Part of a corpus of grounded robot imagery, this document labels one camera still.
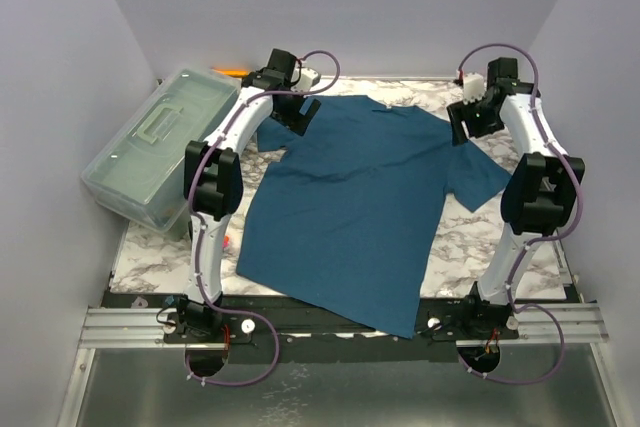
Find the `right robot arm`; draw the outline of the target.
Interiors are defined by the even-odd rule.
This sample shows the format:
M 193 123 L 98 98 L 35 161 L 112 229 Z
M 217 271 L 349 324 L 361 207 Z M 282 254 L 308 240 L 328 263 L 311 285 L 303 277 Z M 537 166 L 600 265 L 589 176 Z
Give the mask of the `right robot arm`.
M 461 75 L 459 82 L 463 98 L 447 108 L 453 144 L 507 130 L 520 157 L 502 194 L 498 247 L 455 321 L 463 336 L 480 339 L 507 327 L 517 287 L 539 245 L 578 217 L 576 189 L 585 164 L 553 136 L 539 91 L 520 80 L 516 59 L 494 59 L 486 76 Z

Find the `blue t-shirt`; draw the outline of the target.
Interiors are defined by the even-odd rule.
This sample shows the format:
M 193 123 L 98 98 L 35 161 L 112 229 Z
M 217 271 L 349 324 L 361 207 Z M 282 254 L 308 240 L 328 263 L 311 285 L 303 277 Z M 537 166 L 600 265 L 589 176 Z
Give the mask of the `blue t-shirt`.
M 475 211 L 509 173 L 419 107 L 323 97 L 306 132 L 272 119 L 282 150 L 250 203 L 237 273 L 375 330 L 414 334 L 431 246 L 448 196 Z

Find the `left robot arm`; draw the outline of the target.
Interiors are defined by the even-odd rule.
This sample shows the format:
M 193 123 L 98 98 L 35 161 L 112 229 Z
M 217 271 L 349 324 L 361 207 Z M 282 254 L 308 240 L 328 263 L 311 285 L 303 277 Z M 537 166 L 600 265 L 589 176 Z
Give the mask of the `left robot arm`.
M 185 149 L 183 192 L 191 217 L 191 262 L 187 287 L 177 303 L 178 329 L 201 342 L 224 330 L 222 296 L 224 237 L 244 192 L 241 155 L 268 118 L 302 136 L 320 107 L 301 109 L 319 75 L 304 68 L 306 56 L 274 49 L 265 67 L 241 81 L 238 99 L 201 141 Z

